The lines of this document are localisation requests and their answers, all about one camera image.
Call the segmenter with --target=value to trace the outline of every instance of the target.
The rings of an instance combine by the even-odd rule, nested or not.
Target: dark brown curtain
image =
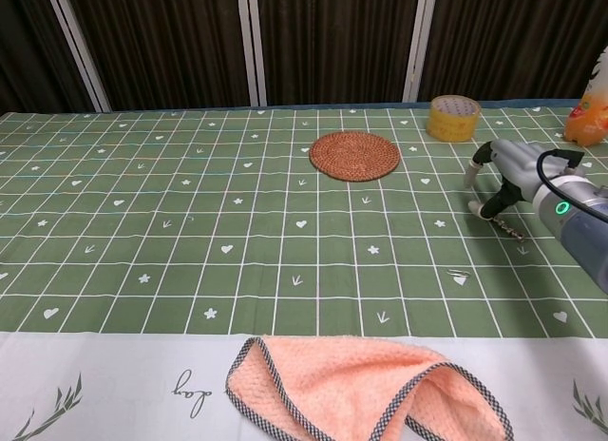
[[[0,116],[93,111],[49,0],[0,0]]]
[[[436,0],[419,100],[578,98],[608,45],[608,0]]]
[[[401,102],[417,0],[258,0],[269,105]]]
[[[70,0],[113,109],[249,105],[238,0]]]

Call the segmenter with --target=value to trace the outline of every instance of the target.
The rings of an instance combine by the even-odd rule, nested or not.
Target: plastic bottle
[[[568,116],[563,136],[578,146],[599,144],[608,136],[608,47],[599,56],[579,105]]]

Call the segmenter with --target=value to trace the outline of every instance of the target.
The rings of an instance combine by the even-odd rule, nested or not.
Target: orange towel
[[[354,336],[249,338],[226,379],[237,409],[278,440],[512,440],[462,367],[425,348]]]

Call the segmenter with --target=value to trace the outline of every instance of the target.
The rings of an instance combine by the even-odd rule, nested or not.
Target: woven trivet
[[[399,148],[367,132],[342,131],[324,135],[310,150],[311,163],[343,182],[368,182],[388,175],[399,164]]]

